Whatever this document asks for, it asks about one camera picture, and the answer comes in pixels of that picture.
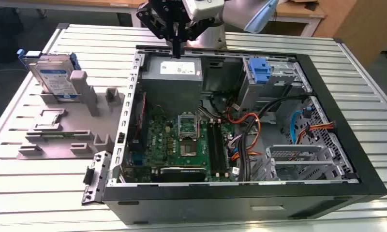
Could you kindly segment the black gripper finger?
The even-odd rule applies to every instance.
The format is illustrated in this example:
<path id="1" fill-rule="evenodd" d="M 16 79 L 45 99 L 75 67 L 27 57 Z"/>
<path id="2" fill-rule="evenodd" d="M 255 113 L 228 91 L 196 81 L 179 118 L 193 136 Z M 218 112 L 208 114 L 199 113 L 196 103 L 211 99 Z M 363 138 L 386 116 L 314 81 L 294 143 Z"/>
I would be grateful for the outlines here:
<path id="1" fill-rule="evenodd" d="M 215 18 L 206 18 L 188 26 L 188 21 L 181 21 L 177 23 L 176 32 L 176 58 L 181 55 L 181 44 L 187 41 L 193 41 L 199 35 L 211 27 L 215 23 Z"/>
<path id="2" fill-rule="evenodd" d="M 176 32 L 173 23 L 164 22 L 149 4 L 140 5 L 136 16 L 155 36 L 167 41 L 168 45 L 172 47 L 172 56 L 176 58 Z"/>

